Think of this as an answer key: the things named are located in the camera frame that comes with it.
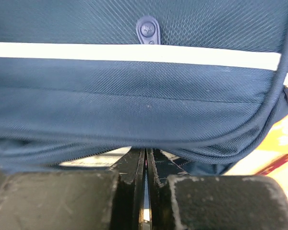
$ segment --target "white strip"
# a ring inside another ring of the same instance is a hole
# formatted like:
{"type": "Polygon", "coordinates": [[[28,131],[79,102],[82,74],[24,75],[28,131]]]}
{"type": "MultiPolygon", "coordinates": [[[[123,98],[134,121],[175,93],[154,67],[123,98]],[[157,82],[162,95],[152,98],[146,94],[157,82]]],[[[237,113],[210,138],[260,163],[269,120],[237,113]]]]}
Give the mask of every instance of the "white strip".
{"type": "Polygon", "coordinates": [[[0,58],[145,61],[277,70],[279,53],[164,45],[2,43],[0,58]]]}

